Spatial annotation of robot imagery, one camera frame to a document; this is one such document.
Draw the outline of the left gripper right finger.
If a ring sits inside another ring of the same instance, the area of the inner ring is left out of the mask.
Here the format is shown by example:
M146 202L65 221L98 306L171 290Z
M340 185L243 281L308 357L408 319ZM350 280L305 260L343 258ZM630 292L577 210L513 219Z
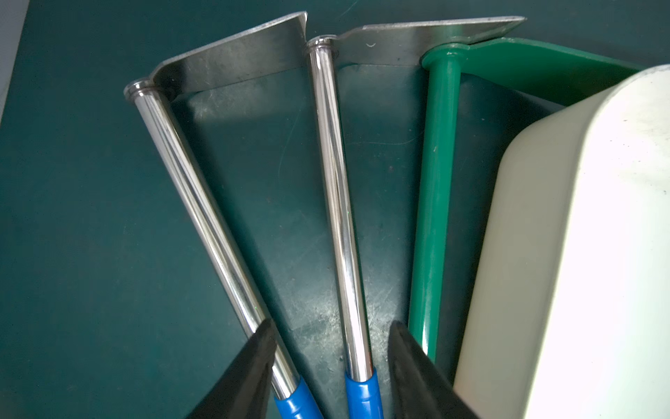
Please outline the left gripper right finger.
M407 327L393 321L387 344L396 418L476 418Z

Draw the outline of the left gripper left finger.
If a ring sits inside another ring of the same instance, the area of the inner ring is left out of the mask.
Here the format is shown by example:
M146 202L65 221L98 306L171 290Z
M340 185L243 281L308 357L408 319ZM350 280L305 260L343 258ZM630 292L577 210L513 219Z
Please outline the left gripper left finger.
M264 418L270 397L277 328L265 319L190 418Z

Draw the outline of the green red hoe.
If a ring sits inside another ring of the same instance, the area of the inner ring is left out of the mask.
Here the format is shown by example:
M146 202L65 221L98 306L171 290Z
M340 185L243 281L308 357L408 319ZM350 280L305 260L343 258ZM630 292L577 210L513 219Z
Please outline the green red hoe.
M638 73L641 65L522 38L447 44L422 58L427 107L408 327L455 370L497 171L530 124Z

